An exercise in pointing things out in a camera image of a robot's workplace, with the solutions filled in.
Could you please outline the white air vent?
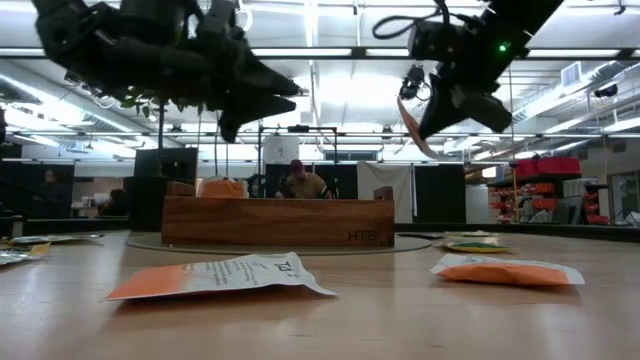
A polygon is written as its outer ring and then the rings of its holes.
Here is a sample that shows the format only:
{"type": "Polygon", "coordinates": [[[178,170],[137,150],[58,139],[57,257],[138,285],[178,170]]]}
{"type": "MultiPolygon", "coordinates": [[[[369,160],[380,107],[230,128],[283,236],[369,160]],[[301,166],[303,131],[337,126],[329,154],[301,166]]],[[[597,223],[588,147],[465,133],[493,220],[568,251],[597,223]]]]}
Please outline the white air vent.
{"type": "Polygon", "coordinates": [[[563,87],[570,87],[579,82],[582,77],[581,62],[576,61],[566,66],[560,71],[561,84],[563,87]]]}

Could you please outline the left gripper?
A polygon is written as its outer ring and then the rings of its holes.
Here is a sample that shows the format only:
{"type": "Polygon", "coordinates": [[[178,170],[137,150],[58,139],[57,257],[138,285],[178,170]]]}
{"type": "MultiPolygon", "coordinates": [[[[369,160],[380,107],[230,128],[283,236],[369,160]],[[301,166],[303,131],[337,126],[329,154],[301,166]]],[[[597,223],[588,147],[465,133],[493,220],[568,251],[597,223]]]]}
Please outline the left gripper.
{"type": "Polygon", "coordinates": [[[161,47],[160,68],[159,105],[221,111],[220,134],[228,143],[235,141],[241,125],[296,109],[293,101],[281,97],[241,99],[236,105],[233,97],[240,83],[274,95],[298,95],[302,90],[245,49],[244,38],[166,41],[161,47]]]}

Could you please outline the black partition panel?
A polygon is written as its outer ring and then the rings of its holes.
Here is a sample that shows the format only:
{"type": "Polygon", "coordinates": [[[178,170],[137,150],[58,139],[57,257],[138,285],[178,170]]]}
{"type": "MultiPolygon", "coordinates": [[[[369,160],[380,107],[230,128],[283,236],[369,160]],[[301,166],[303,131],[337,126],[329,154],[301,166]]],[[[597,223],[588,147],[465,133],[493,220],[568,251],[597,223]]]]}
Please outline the black partition panel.
{"type": "Polygon", "coordinates": [[[466,186],[462,165],[418,166],[414,179],[416,223],[466,222],[466,186]]]}

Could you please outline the orange white tea packet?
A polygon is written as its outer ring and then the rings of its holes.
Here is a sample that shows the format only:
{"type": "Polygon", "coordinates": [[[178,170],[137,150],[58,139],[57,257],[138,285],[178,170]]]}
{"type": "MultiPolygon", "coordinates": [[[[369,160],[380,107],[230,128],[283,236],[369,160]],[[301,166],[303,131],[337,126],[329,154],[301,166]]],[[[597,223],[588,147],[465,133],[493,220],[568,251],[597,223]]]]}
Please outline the orange white tea packet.
{"type": "Polygon", "coordinates": [[[403,101],[401,100],[400,97],[396,98],[396,104],[400,112],[402,121],[407,129],[407,132],[409,133],[409,136],[414,141],[416,146],[427,158],[432,160],[438,160],[439,155],[432,148],[429,147],[429,145],[424,139],[420,137],[419,123],[405,108],[403,101]]]}
{"type": "Polygon", "coordinates": [[[132,300],[208,292],[239,291],[275,285],[304,286],[326,296],[294,252],[252,254],[227,260],[152,267],[136,272],[105,299],[132,300]]]}
{"type": "Polygon", "coordinates": [[[585,284],[578,270],[564,265],[473,255],[446,254],[430,272],[446,280],[476,283],[518,286],[585,284]]]}
{"type": "Polygon", "coordinates": [[[211,178],[201,182],[198,197],[216,199],[243,199],[247,197],[245,185],[230,178],[211,178]]]}

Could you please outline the black stand frame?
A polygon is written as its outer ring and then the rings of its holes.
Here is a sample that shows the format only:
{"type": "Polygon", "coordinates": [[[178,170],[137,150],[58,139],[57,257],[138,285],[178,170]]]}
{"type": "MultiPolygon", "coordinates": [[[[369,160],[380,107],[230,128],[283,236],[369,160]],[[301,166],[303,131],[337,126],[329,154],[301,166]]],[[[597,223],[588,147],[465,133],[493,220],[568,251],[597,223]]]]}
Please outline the black stand frame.
{"type": "MultiPolygon", "coordinates": [[[[265,127],[263,125],[259,125],[258,128],[258,135],[257,135],[257,152],[258,152],[258,159],[257,159],[257,166],[258,166],[258,176],[262,176],[262,172],[263,172],[263,168],[264,168],[264,163],[263,163],[263,153],[262,153],[262,149],[263,149],[263,140],[262,140],[262,134],[263,132],[265,132],[266,130],[275,130],[274,133],[270,133],[271,135],[281,135],[280,131],[286,131],[287,133],[290,134],[304,134],[304,133],[310,133],[310,132],[317,132],[321,137],[324,137],[324,133],[323,131],[331,131],[333,133],[333,145],[334,145],[334,159],[333,159],[333,167],[334,167],[334,172],[337,169],[338,166],[338,159],[337,159],[337,145],[338,145],[338,129],[337,127],[329,127],[329,126],[308,126],[308,125],[292,125],[292,126],[287,126],[287,127],[281,127],[281,126],[277,126],[277,127],[265,127]]],[[[258,198],[266,198],[266,193],[265,190],[263,189],[264,183],[263,182],[259,182],[258,185],[258,198]]],[[[339,190],[338,190],[338,179],[337,177],[334,175],[334,188],[330,190],[332,198],[333,199],[338,199],[339,198],[339,190]]]]}

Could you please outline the round grey mat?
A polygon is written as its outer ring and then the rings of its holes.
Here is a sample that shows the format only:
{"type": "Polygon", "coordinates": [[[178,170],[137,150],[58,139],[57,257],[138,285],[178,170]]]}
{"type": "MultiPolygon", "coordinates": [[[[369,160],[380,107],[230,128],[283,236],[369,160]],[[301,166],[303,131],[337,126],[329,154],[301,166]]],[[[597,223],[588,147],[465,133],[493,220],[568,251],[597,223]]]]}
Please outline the round grey mat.
{"type": "Polygon", "coordinates": [[[294,252],[299,256],[344,256],[399,253],[428,249],[432,242],[415,237],[399,237],[390,248],[335,247],[335,246],[276,246],[276,245],[222,245],[222,244],[163,244],[159,233],[130,235],[128,246],[155,251],[197,253],[214,255],[284,254],[294,252]]]}

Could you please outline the shelf with red bins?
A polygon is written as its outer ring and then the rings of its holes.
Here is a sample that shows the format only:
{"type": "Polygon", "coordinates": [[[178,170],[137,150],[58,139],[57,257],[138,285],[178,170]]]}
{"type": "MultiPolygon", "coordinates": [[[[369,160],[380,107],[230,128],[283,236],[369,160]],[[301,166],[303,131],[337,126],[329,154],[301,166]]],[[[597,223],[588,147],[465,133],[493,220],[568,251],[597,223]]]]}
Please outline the shelf with red bins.
{"type": "MultiPolygon", "coordinates": [[[[572,157],[517,160],[519,224],[606,225],[604,191],[594,177],[584,177],[580,162],[572,157]]],[[[510,167],[505,178],[488,186],[489,206],[500,224],[514,223],[510,167]]]]}

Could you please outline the black monitor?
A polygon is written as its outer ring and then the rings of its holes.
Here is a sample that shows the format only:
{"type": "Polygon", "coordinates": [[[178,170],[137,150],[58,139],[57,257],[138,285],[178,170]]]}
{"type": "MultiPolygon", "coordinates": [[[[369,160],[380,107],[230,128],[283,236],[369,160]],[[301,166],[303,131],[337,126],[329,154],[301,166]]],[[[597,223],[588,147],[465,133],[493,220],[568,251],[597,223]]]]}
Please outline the black monitor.
{"type": "Polygon", "coordinates": [[[142,177],[164,176],[176,181],[194,184],[196,180],[198,150],[196,148],[163,148],[137,150],[134,175],[142,177]]]}

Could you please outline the white cloth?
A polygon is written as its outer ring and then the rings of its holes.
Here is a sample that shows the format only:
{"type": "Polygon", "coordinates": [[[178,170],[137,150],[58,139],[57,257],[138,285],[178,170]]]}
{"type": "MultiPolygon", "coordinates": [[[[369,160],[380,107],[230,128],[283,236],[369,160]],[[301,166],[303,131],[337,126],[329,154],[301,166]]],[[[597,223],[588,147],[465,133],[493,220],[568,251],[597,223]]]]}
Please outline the white cloth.
{"type": "Polygon", "coordinates": [[[357,188],[359,200],[373,200],[374,191],[391,187],[395,207],[396,223],[412,223],[411,168],[408,165],[394,166],[360,161],[357,168],[357,188]]]}

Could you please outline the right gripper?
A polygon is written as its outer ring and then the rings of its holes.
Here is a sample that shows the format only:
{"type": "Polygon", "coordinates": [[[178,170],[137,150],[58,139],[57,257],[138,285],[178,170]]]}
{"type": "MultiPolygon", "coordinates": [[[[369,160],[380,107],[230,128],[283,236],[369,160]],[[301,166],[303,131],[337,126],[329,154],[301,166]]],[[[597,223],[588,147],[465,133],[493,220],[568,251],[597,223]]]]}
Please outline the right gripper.
{"type": "Polygon", "coordinates": [[[469,119],[502,133],[511,124],[512,113],[494,93],[512,61],[509,54],[489,54],[441,64],[436,74],[429,75],[431,97],[419,125],[420,138],[469,119]]]}

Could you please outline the potted green plant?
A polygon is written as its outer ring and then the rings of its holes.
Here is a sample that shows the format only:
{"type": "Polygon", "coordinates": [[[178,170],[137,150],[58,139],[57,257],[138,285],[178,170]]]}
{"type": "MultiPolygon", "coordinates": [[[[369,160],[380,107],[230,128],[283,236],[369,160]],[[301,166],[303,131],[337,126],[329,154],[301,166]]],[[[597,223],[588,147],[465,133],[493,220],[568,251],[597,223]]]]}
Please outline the potted green plant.
{"type": "MultiPolygon", "coordinates": [[[[187,107],[203,109],[202,104],[184,98],[163,99],[150,90],[132,87],[127,91],[123,108],[134,108],[149,116],[156,112],[159,116],[159,131],[156,146],[152,149],[161,151],[164,147],[164,114],[166,106],[172,104],[182,112],[187,107]]],[[[193,196],[195,183],[189,184],[164,176],[131,176],[124,179],[124,189],[128,201],[128,221],[130,229],[138,232],[159,232],[162,228],[164,198],[173,190],[180,196],[193,196]]]]}

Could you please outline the white board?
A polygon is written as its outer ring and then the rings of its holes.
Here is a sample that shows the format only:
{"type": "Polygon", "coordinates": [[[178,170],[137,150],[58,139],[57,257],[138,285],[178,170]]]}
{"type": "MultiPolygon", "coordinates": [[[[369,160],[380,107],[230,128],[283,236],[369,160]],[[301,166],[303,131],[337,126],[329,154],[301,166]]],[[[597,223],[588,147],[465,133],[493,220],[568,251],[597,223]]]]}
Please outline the white board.
{"type": "Polygon", "coordinates": [[[300,156],[299,138],[293,136],[270,136],[263,142],[262,158],[265,164],[289,165],[300,156]]]}

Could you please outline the person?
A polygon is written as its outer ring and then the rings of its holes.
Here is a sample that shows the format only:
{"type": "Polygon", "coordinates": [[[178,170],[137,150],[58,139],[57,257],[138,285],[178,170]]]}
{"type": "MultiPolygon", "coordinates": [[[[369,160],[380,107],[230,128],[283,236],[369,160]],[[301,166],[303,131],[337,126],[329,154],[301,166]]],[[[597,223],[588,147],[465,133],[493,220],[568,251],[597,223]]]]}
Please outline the person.
{"type": "Polygon", "coordinates": [[[48,214],[55,218],[68,218],[70,216],[70,194],[68,187],[58,181],[56,173],[47,169],[44,173],[44,182],[39,191],[47,199],[48,214]]]}
{"type": "Polygon", "coordinates": [[[100,211],[100,217],[126,217],[128,215],[127,195],[123,189],[114,189],[109,194],[109,201],[100,211]]]}
{"type": "Polygon", "coordinates": [[[276,197],[331,199],[332,195],[328,185],[320,176],[307,172],[305,165],[300,160],[294,159],[290,162],[290,174],[279,186],[276,197]]]}

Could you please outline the wooden tea organizer box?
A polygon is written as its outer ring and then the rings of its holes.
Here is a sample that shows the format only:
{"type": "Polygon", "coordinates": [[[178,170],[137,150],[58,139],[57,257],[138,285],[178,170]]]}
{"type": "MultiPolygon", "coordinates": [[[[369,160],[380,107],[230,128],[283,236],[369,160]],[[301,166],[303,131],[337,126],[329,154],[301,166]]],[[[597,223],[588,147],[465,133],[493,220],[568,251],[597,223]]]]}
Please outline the wooden tea organizer box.
{"type": "Polygon", "coordinates": [[[166,197],[164,244],[391,248],[391,199],[166,197]]]}

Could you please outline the yellow pole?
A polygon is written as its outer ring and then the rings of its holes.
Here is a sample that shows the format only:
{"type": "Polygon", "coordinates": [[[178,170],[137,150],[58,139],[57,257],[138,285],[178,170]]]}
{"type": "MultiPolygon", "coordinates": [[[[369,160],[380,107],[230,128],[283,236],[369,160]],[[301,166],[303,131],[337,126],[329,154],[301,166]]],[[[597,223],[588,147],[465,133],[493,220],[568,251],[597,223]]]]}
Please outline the yellow pole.
{"type": "Polygon", "coordinates": [[[520,223],[520,209],[519,209],[519,196],[518,196],[518,184],[517,184],[517,167],[518,167],[518,162],[516,159],[513,159],[510,163],[509,163],[510,169],[511,169],[511,175],[512,175],[512,190],[513,190],[513,203],[512,203],[512,207],[513,207],[513,212],[514,212],[514,217],[513,217],[513,222],[515,224],[519,224],[520,223]]]}

